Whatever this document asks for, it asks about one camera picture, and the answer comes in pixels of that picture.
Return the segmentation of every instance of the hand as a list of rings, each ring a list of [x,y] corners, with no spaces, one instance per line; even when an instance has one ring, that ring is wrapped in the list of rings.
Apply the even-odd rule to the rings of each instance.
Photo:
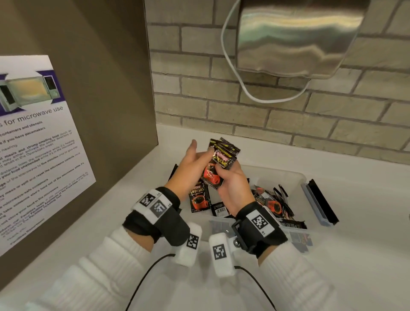
[[[249,183],[238,160],[230,170],[223,169],[219,164],[215,165],[215,168],[218,175],[224,179],[218,189],[219,196],[228,211],[236,217],[243,207],[255,201]]]
[[[212,159],[214,149],[209,148],[207,152],[196,153],[196,140],[192,140],[187,153],[172,178],[165,187],[171,190],[182,201],[195,187],[207,164]]]

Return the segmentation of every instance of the brown wall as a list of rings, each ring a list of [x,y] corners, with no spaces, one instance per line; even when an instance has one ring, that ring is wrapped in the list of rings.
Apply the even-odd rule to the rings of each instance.
[[[97,182],[0,257],[0,289],[157,145],[138,0],[2,0],[0,55],[50,56]]]

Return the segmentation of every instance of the barcode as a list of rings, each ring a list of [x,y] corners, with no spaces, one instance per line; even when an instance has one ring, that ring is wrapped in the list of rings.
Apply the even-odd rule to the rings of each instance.
[[[221,207],[221,208],[218,208],[217,210],[215,210],[215,215],[217,217],[226,217],[226,216],[229,216],[229,213],[228,213],[226,207]]]

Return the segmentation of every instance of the white long sleeve shirt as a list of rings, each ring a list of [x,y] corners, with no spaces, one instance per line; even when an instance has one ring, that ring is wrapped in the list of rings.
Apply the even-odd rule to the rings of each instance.
[[[149,260],[150,253],[120,227],[25,309],[124,311]],[[290,242],[275,249],[260,269],[277,310],[349,310],[338,301],[334,286]]]

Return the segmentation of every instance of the printed notice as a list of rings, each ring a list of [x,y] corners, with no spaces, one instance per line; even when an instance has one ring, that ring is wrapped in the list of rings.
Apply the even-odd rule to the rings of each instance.
[[[48,56],[0,56],[0,256],[94,182]]]

